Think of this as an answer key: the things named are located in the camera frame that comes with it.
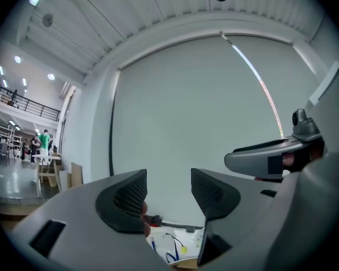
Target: balcony railing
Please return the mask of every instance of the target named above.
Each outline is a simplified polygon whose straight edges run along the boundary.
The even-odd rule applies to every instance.
[[[44,117],[49,120],[58,121],[60,111],[51,107],[43,106],[40,103],[34,102],[30,99],[24,98],[21,95],[17,95],[13,91],[7,90],[0,86],[0,101],[18,108],[20,110],[30,112],[34,115]]]

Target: black mesh grille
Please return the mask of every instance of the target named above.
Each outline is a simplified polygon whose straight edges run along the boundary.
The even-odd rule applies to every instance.
[[[218,203],[222,199],[224,193],[222,188],[198,176],[196,180],[192,181],[192,194],[196,198],[201,211],[205,213],[209,206]]]
[[[147,183],[146,177],[133,181],[131,184],[126,185],[119,189],[114,195],[114,205],[126,214],[134,217],[141,217],[142,203],[147,196]]]

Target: person in green shirt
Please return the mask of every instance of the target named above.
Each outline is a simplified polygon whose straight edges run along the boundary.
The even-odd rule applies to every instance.
[[[47,133],[47,129],[44,130],[44,133],[39,135],[40,141],[40,154],[43,156],[49,156],[48,152],[48,143],[49,143],[50,136]],[[40,164],[47,165],[47,159],[40,159]]]

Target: blue cable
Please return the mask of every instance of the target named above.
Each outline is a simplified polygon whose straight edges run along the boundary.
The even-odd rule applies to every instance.
[[[170,263],[170,261],[169,261],[169,259],[167,258],[167,255],[169,255],[172,259],[173,259],[173,262],[176,262],[176,261],[178,261],[179,259],[180,259],[180,257],[179,257],[179,253],[177,252],[177,245],[176,245],[176,241],[175,241],[175,237],[174,236],[172,236],[173,237],[173,242],[174,242],[174,244],[175,244],[175,252],[176,252],[176,257],[174,257],[174,255],[172,255],[172,254],[170,254],[169,252],[167,252],[166,253],[166,259],[167,259],[167,262],[168,263]]]
[[[157,250],[156,250],[156,246],[154,244],[154,241],[152,240],[152,247],[153,247],[153,250],[157,253]]]

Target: black slot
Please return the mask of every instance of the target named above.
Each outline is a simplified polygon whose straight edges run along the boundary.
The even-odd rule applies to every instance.
[[[49,221],[32,240],[32,246],[38,253],[47,257],[66,225]]]
[[[270,196],[270,197],[275,197],[275,195],[276,195],[276,191],[273,191],[273,190],[262,190],[261,192],[260,192],[260,194],[263,194],[263,195],[265,195],[265,196]]]

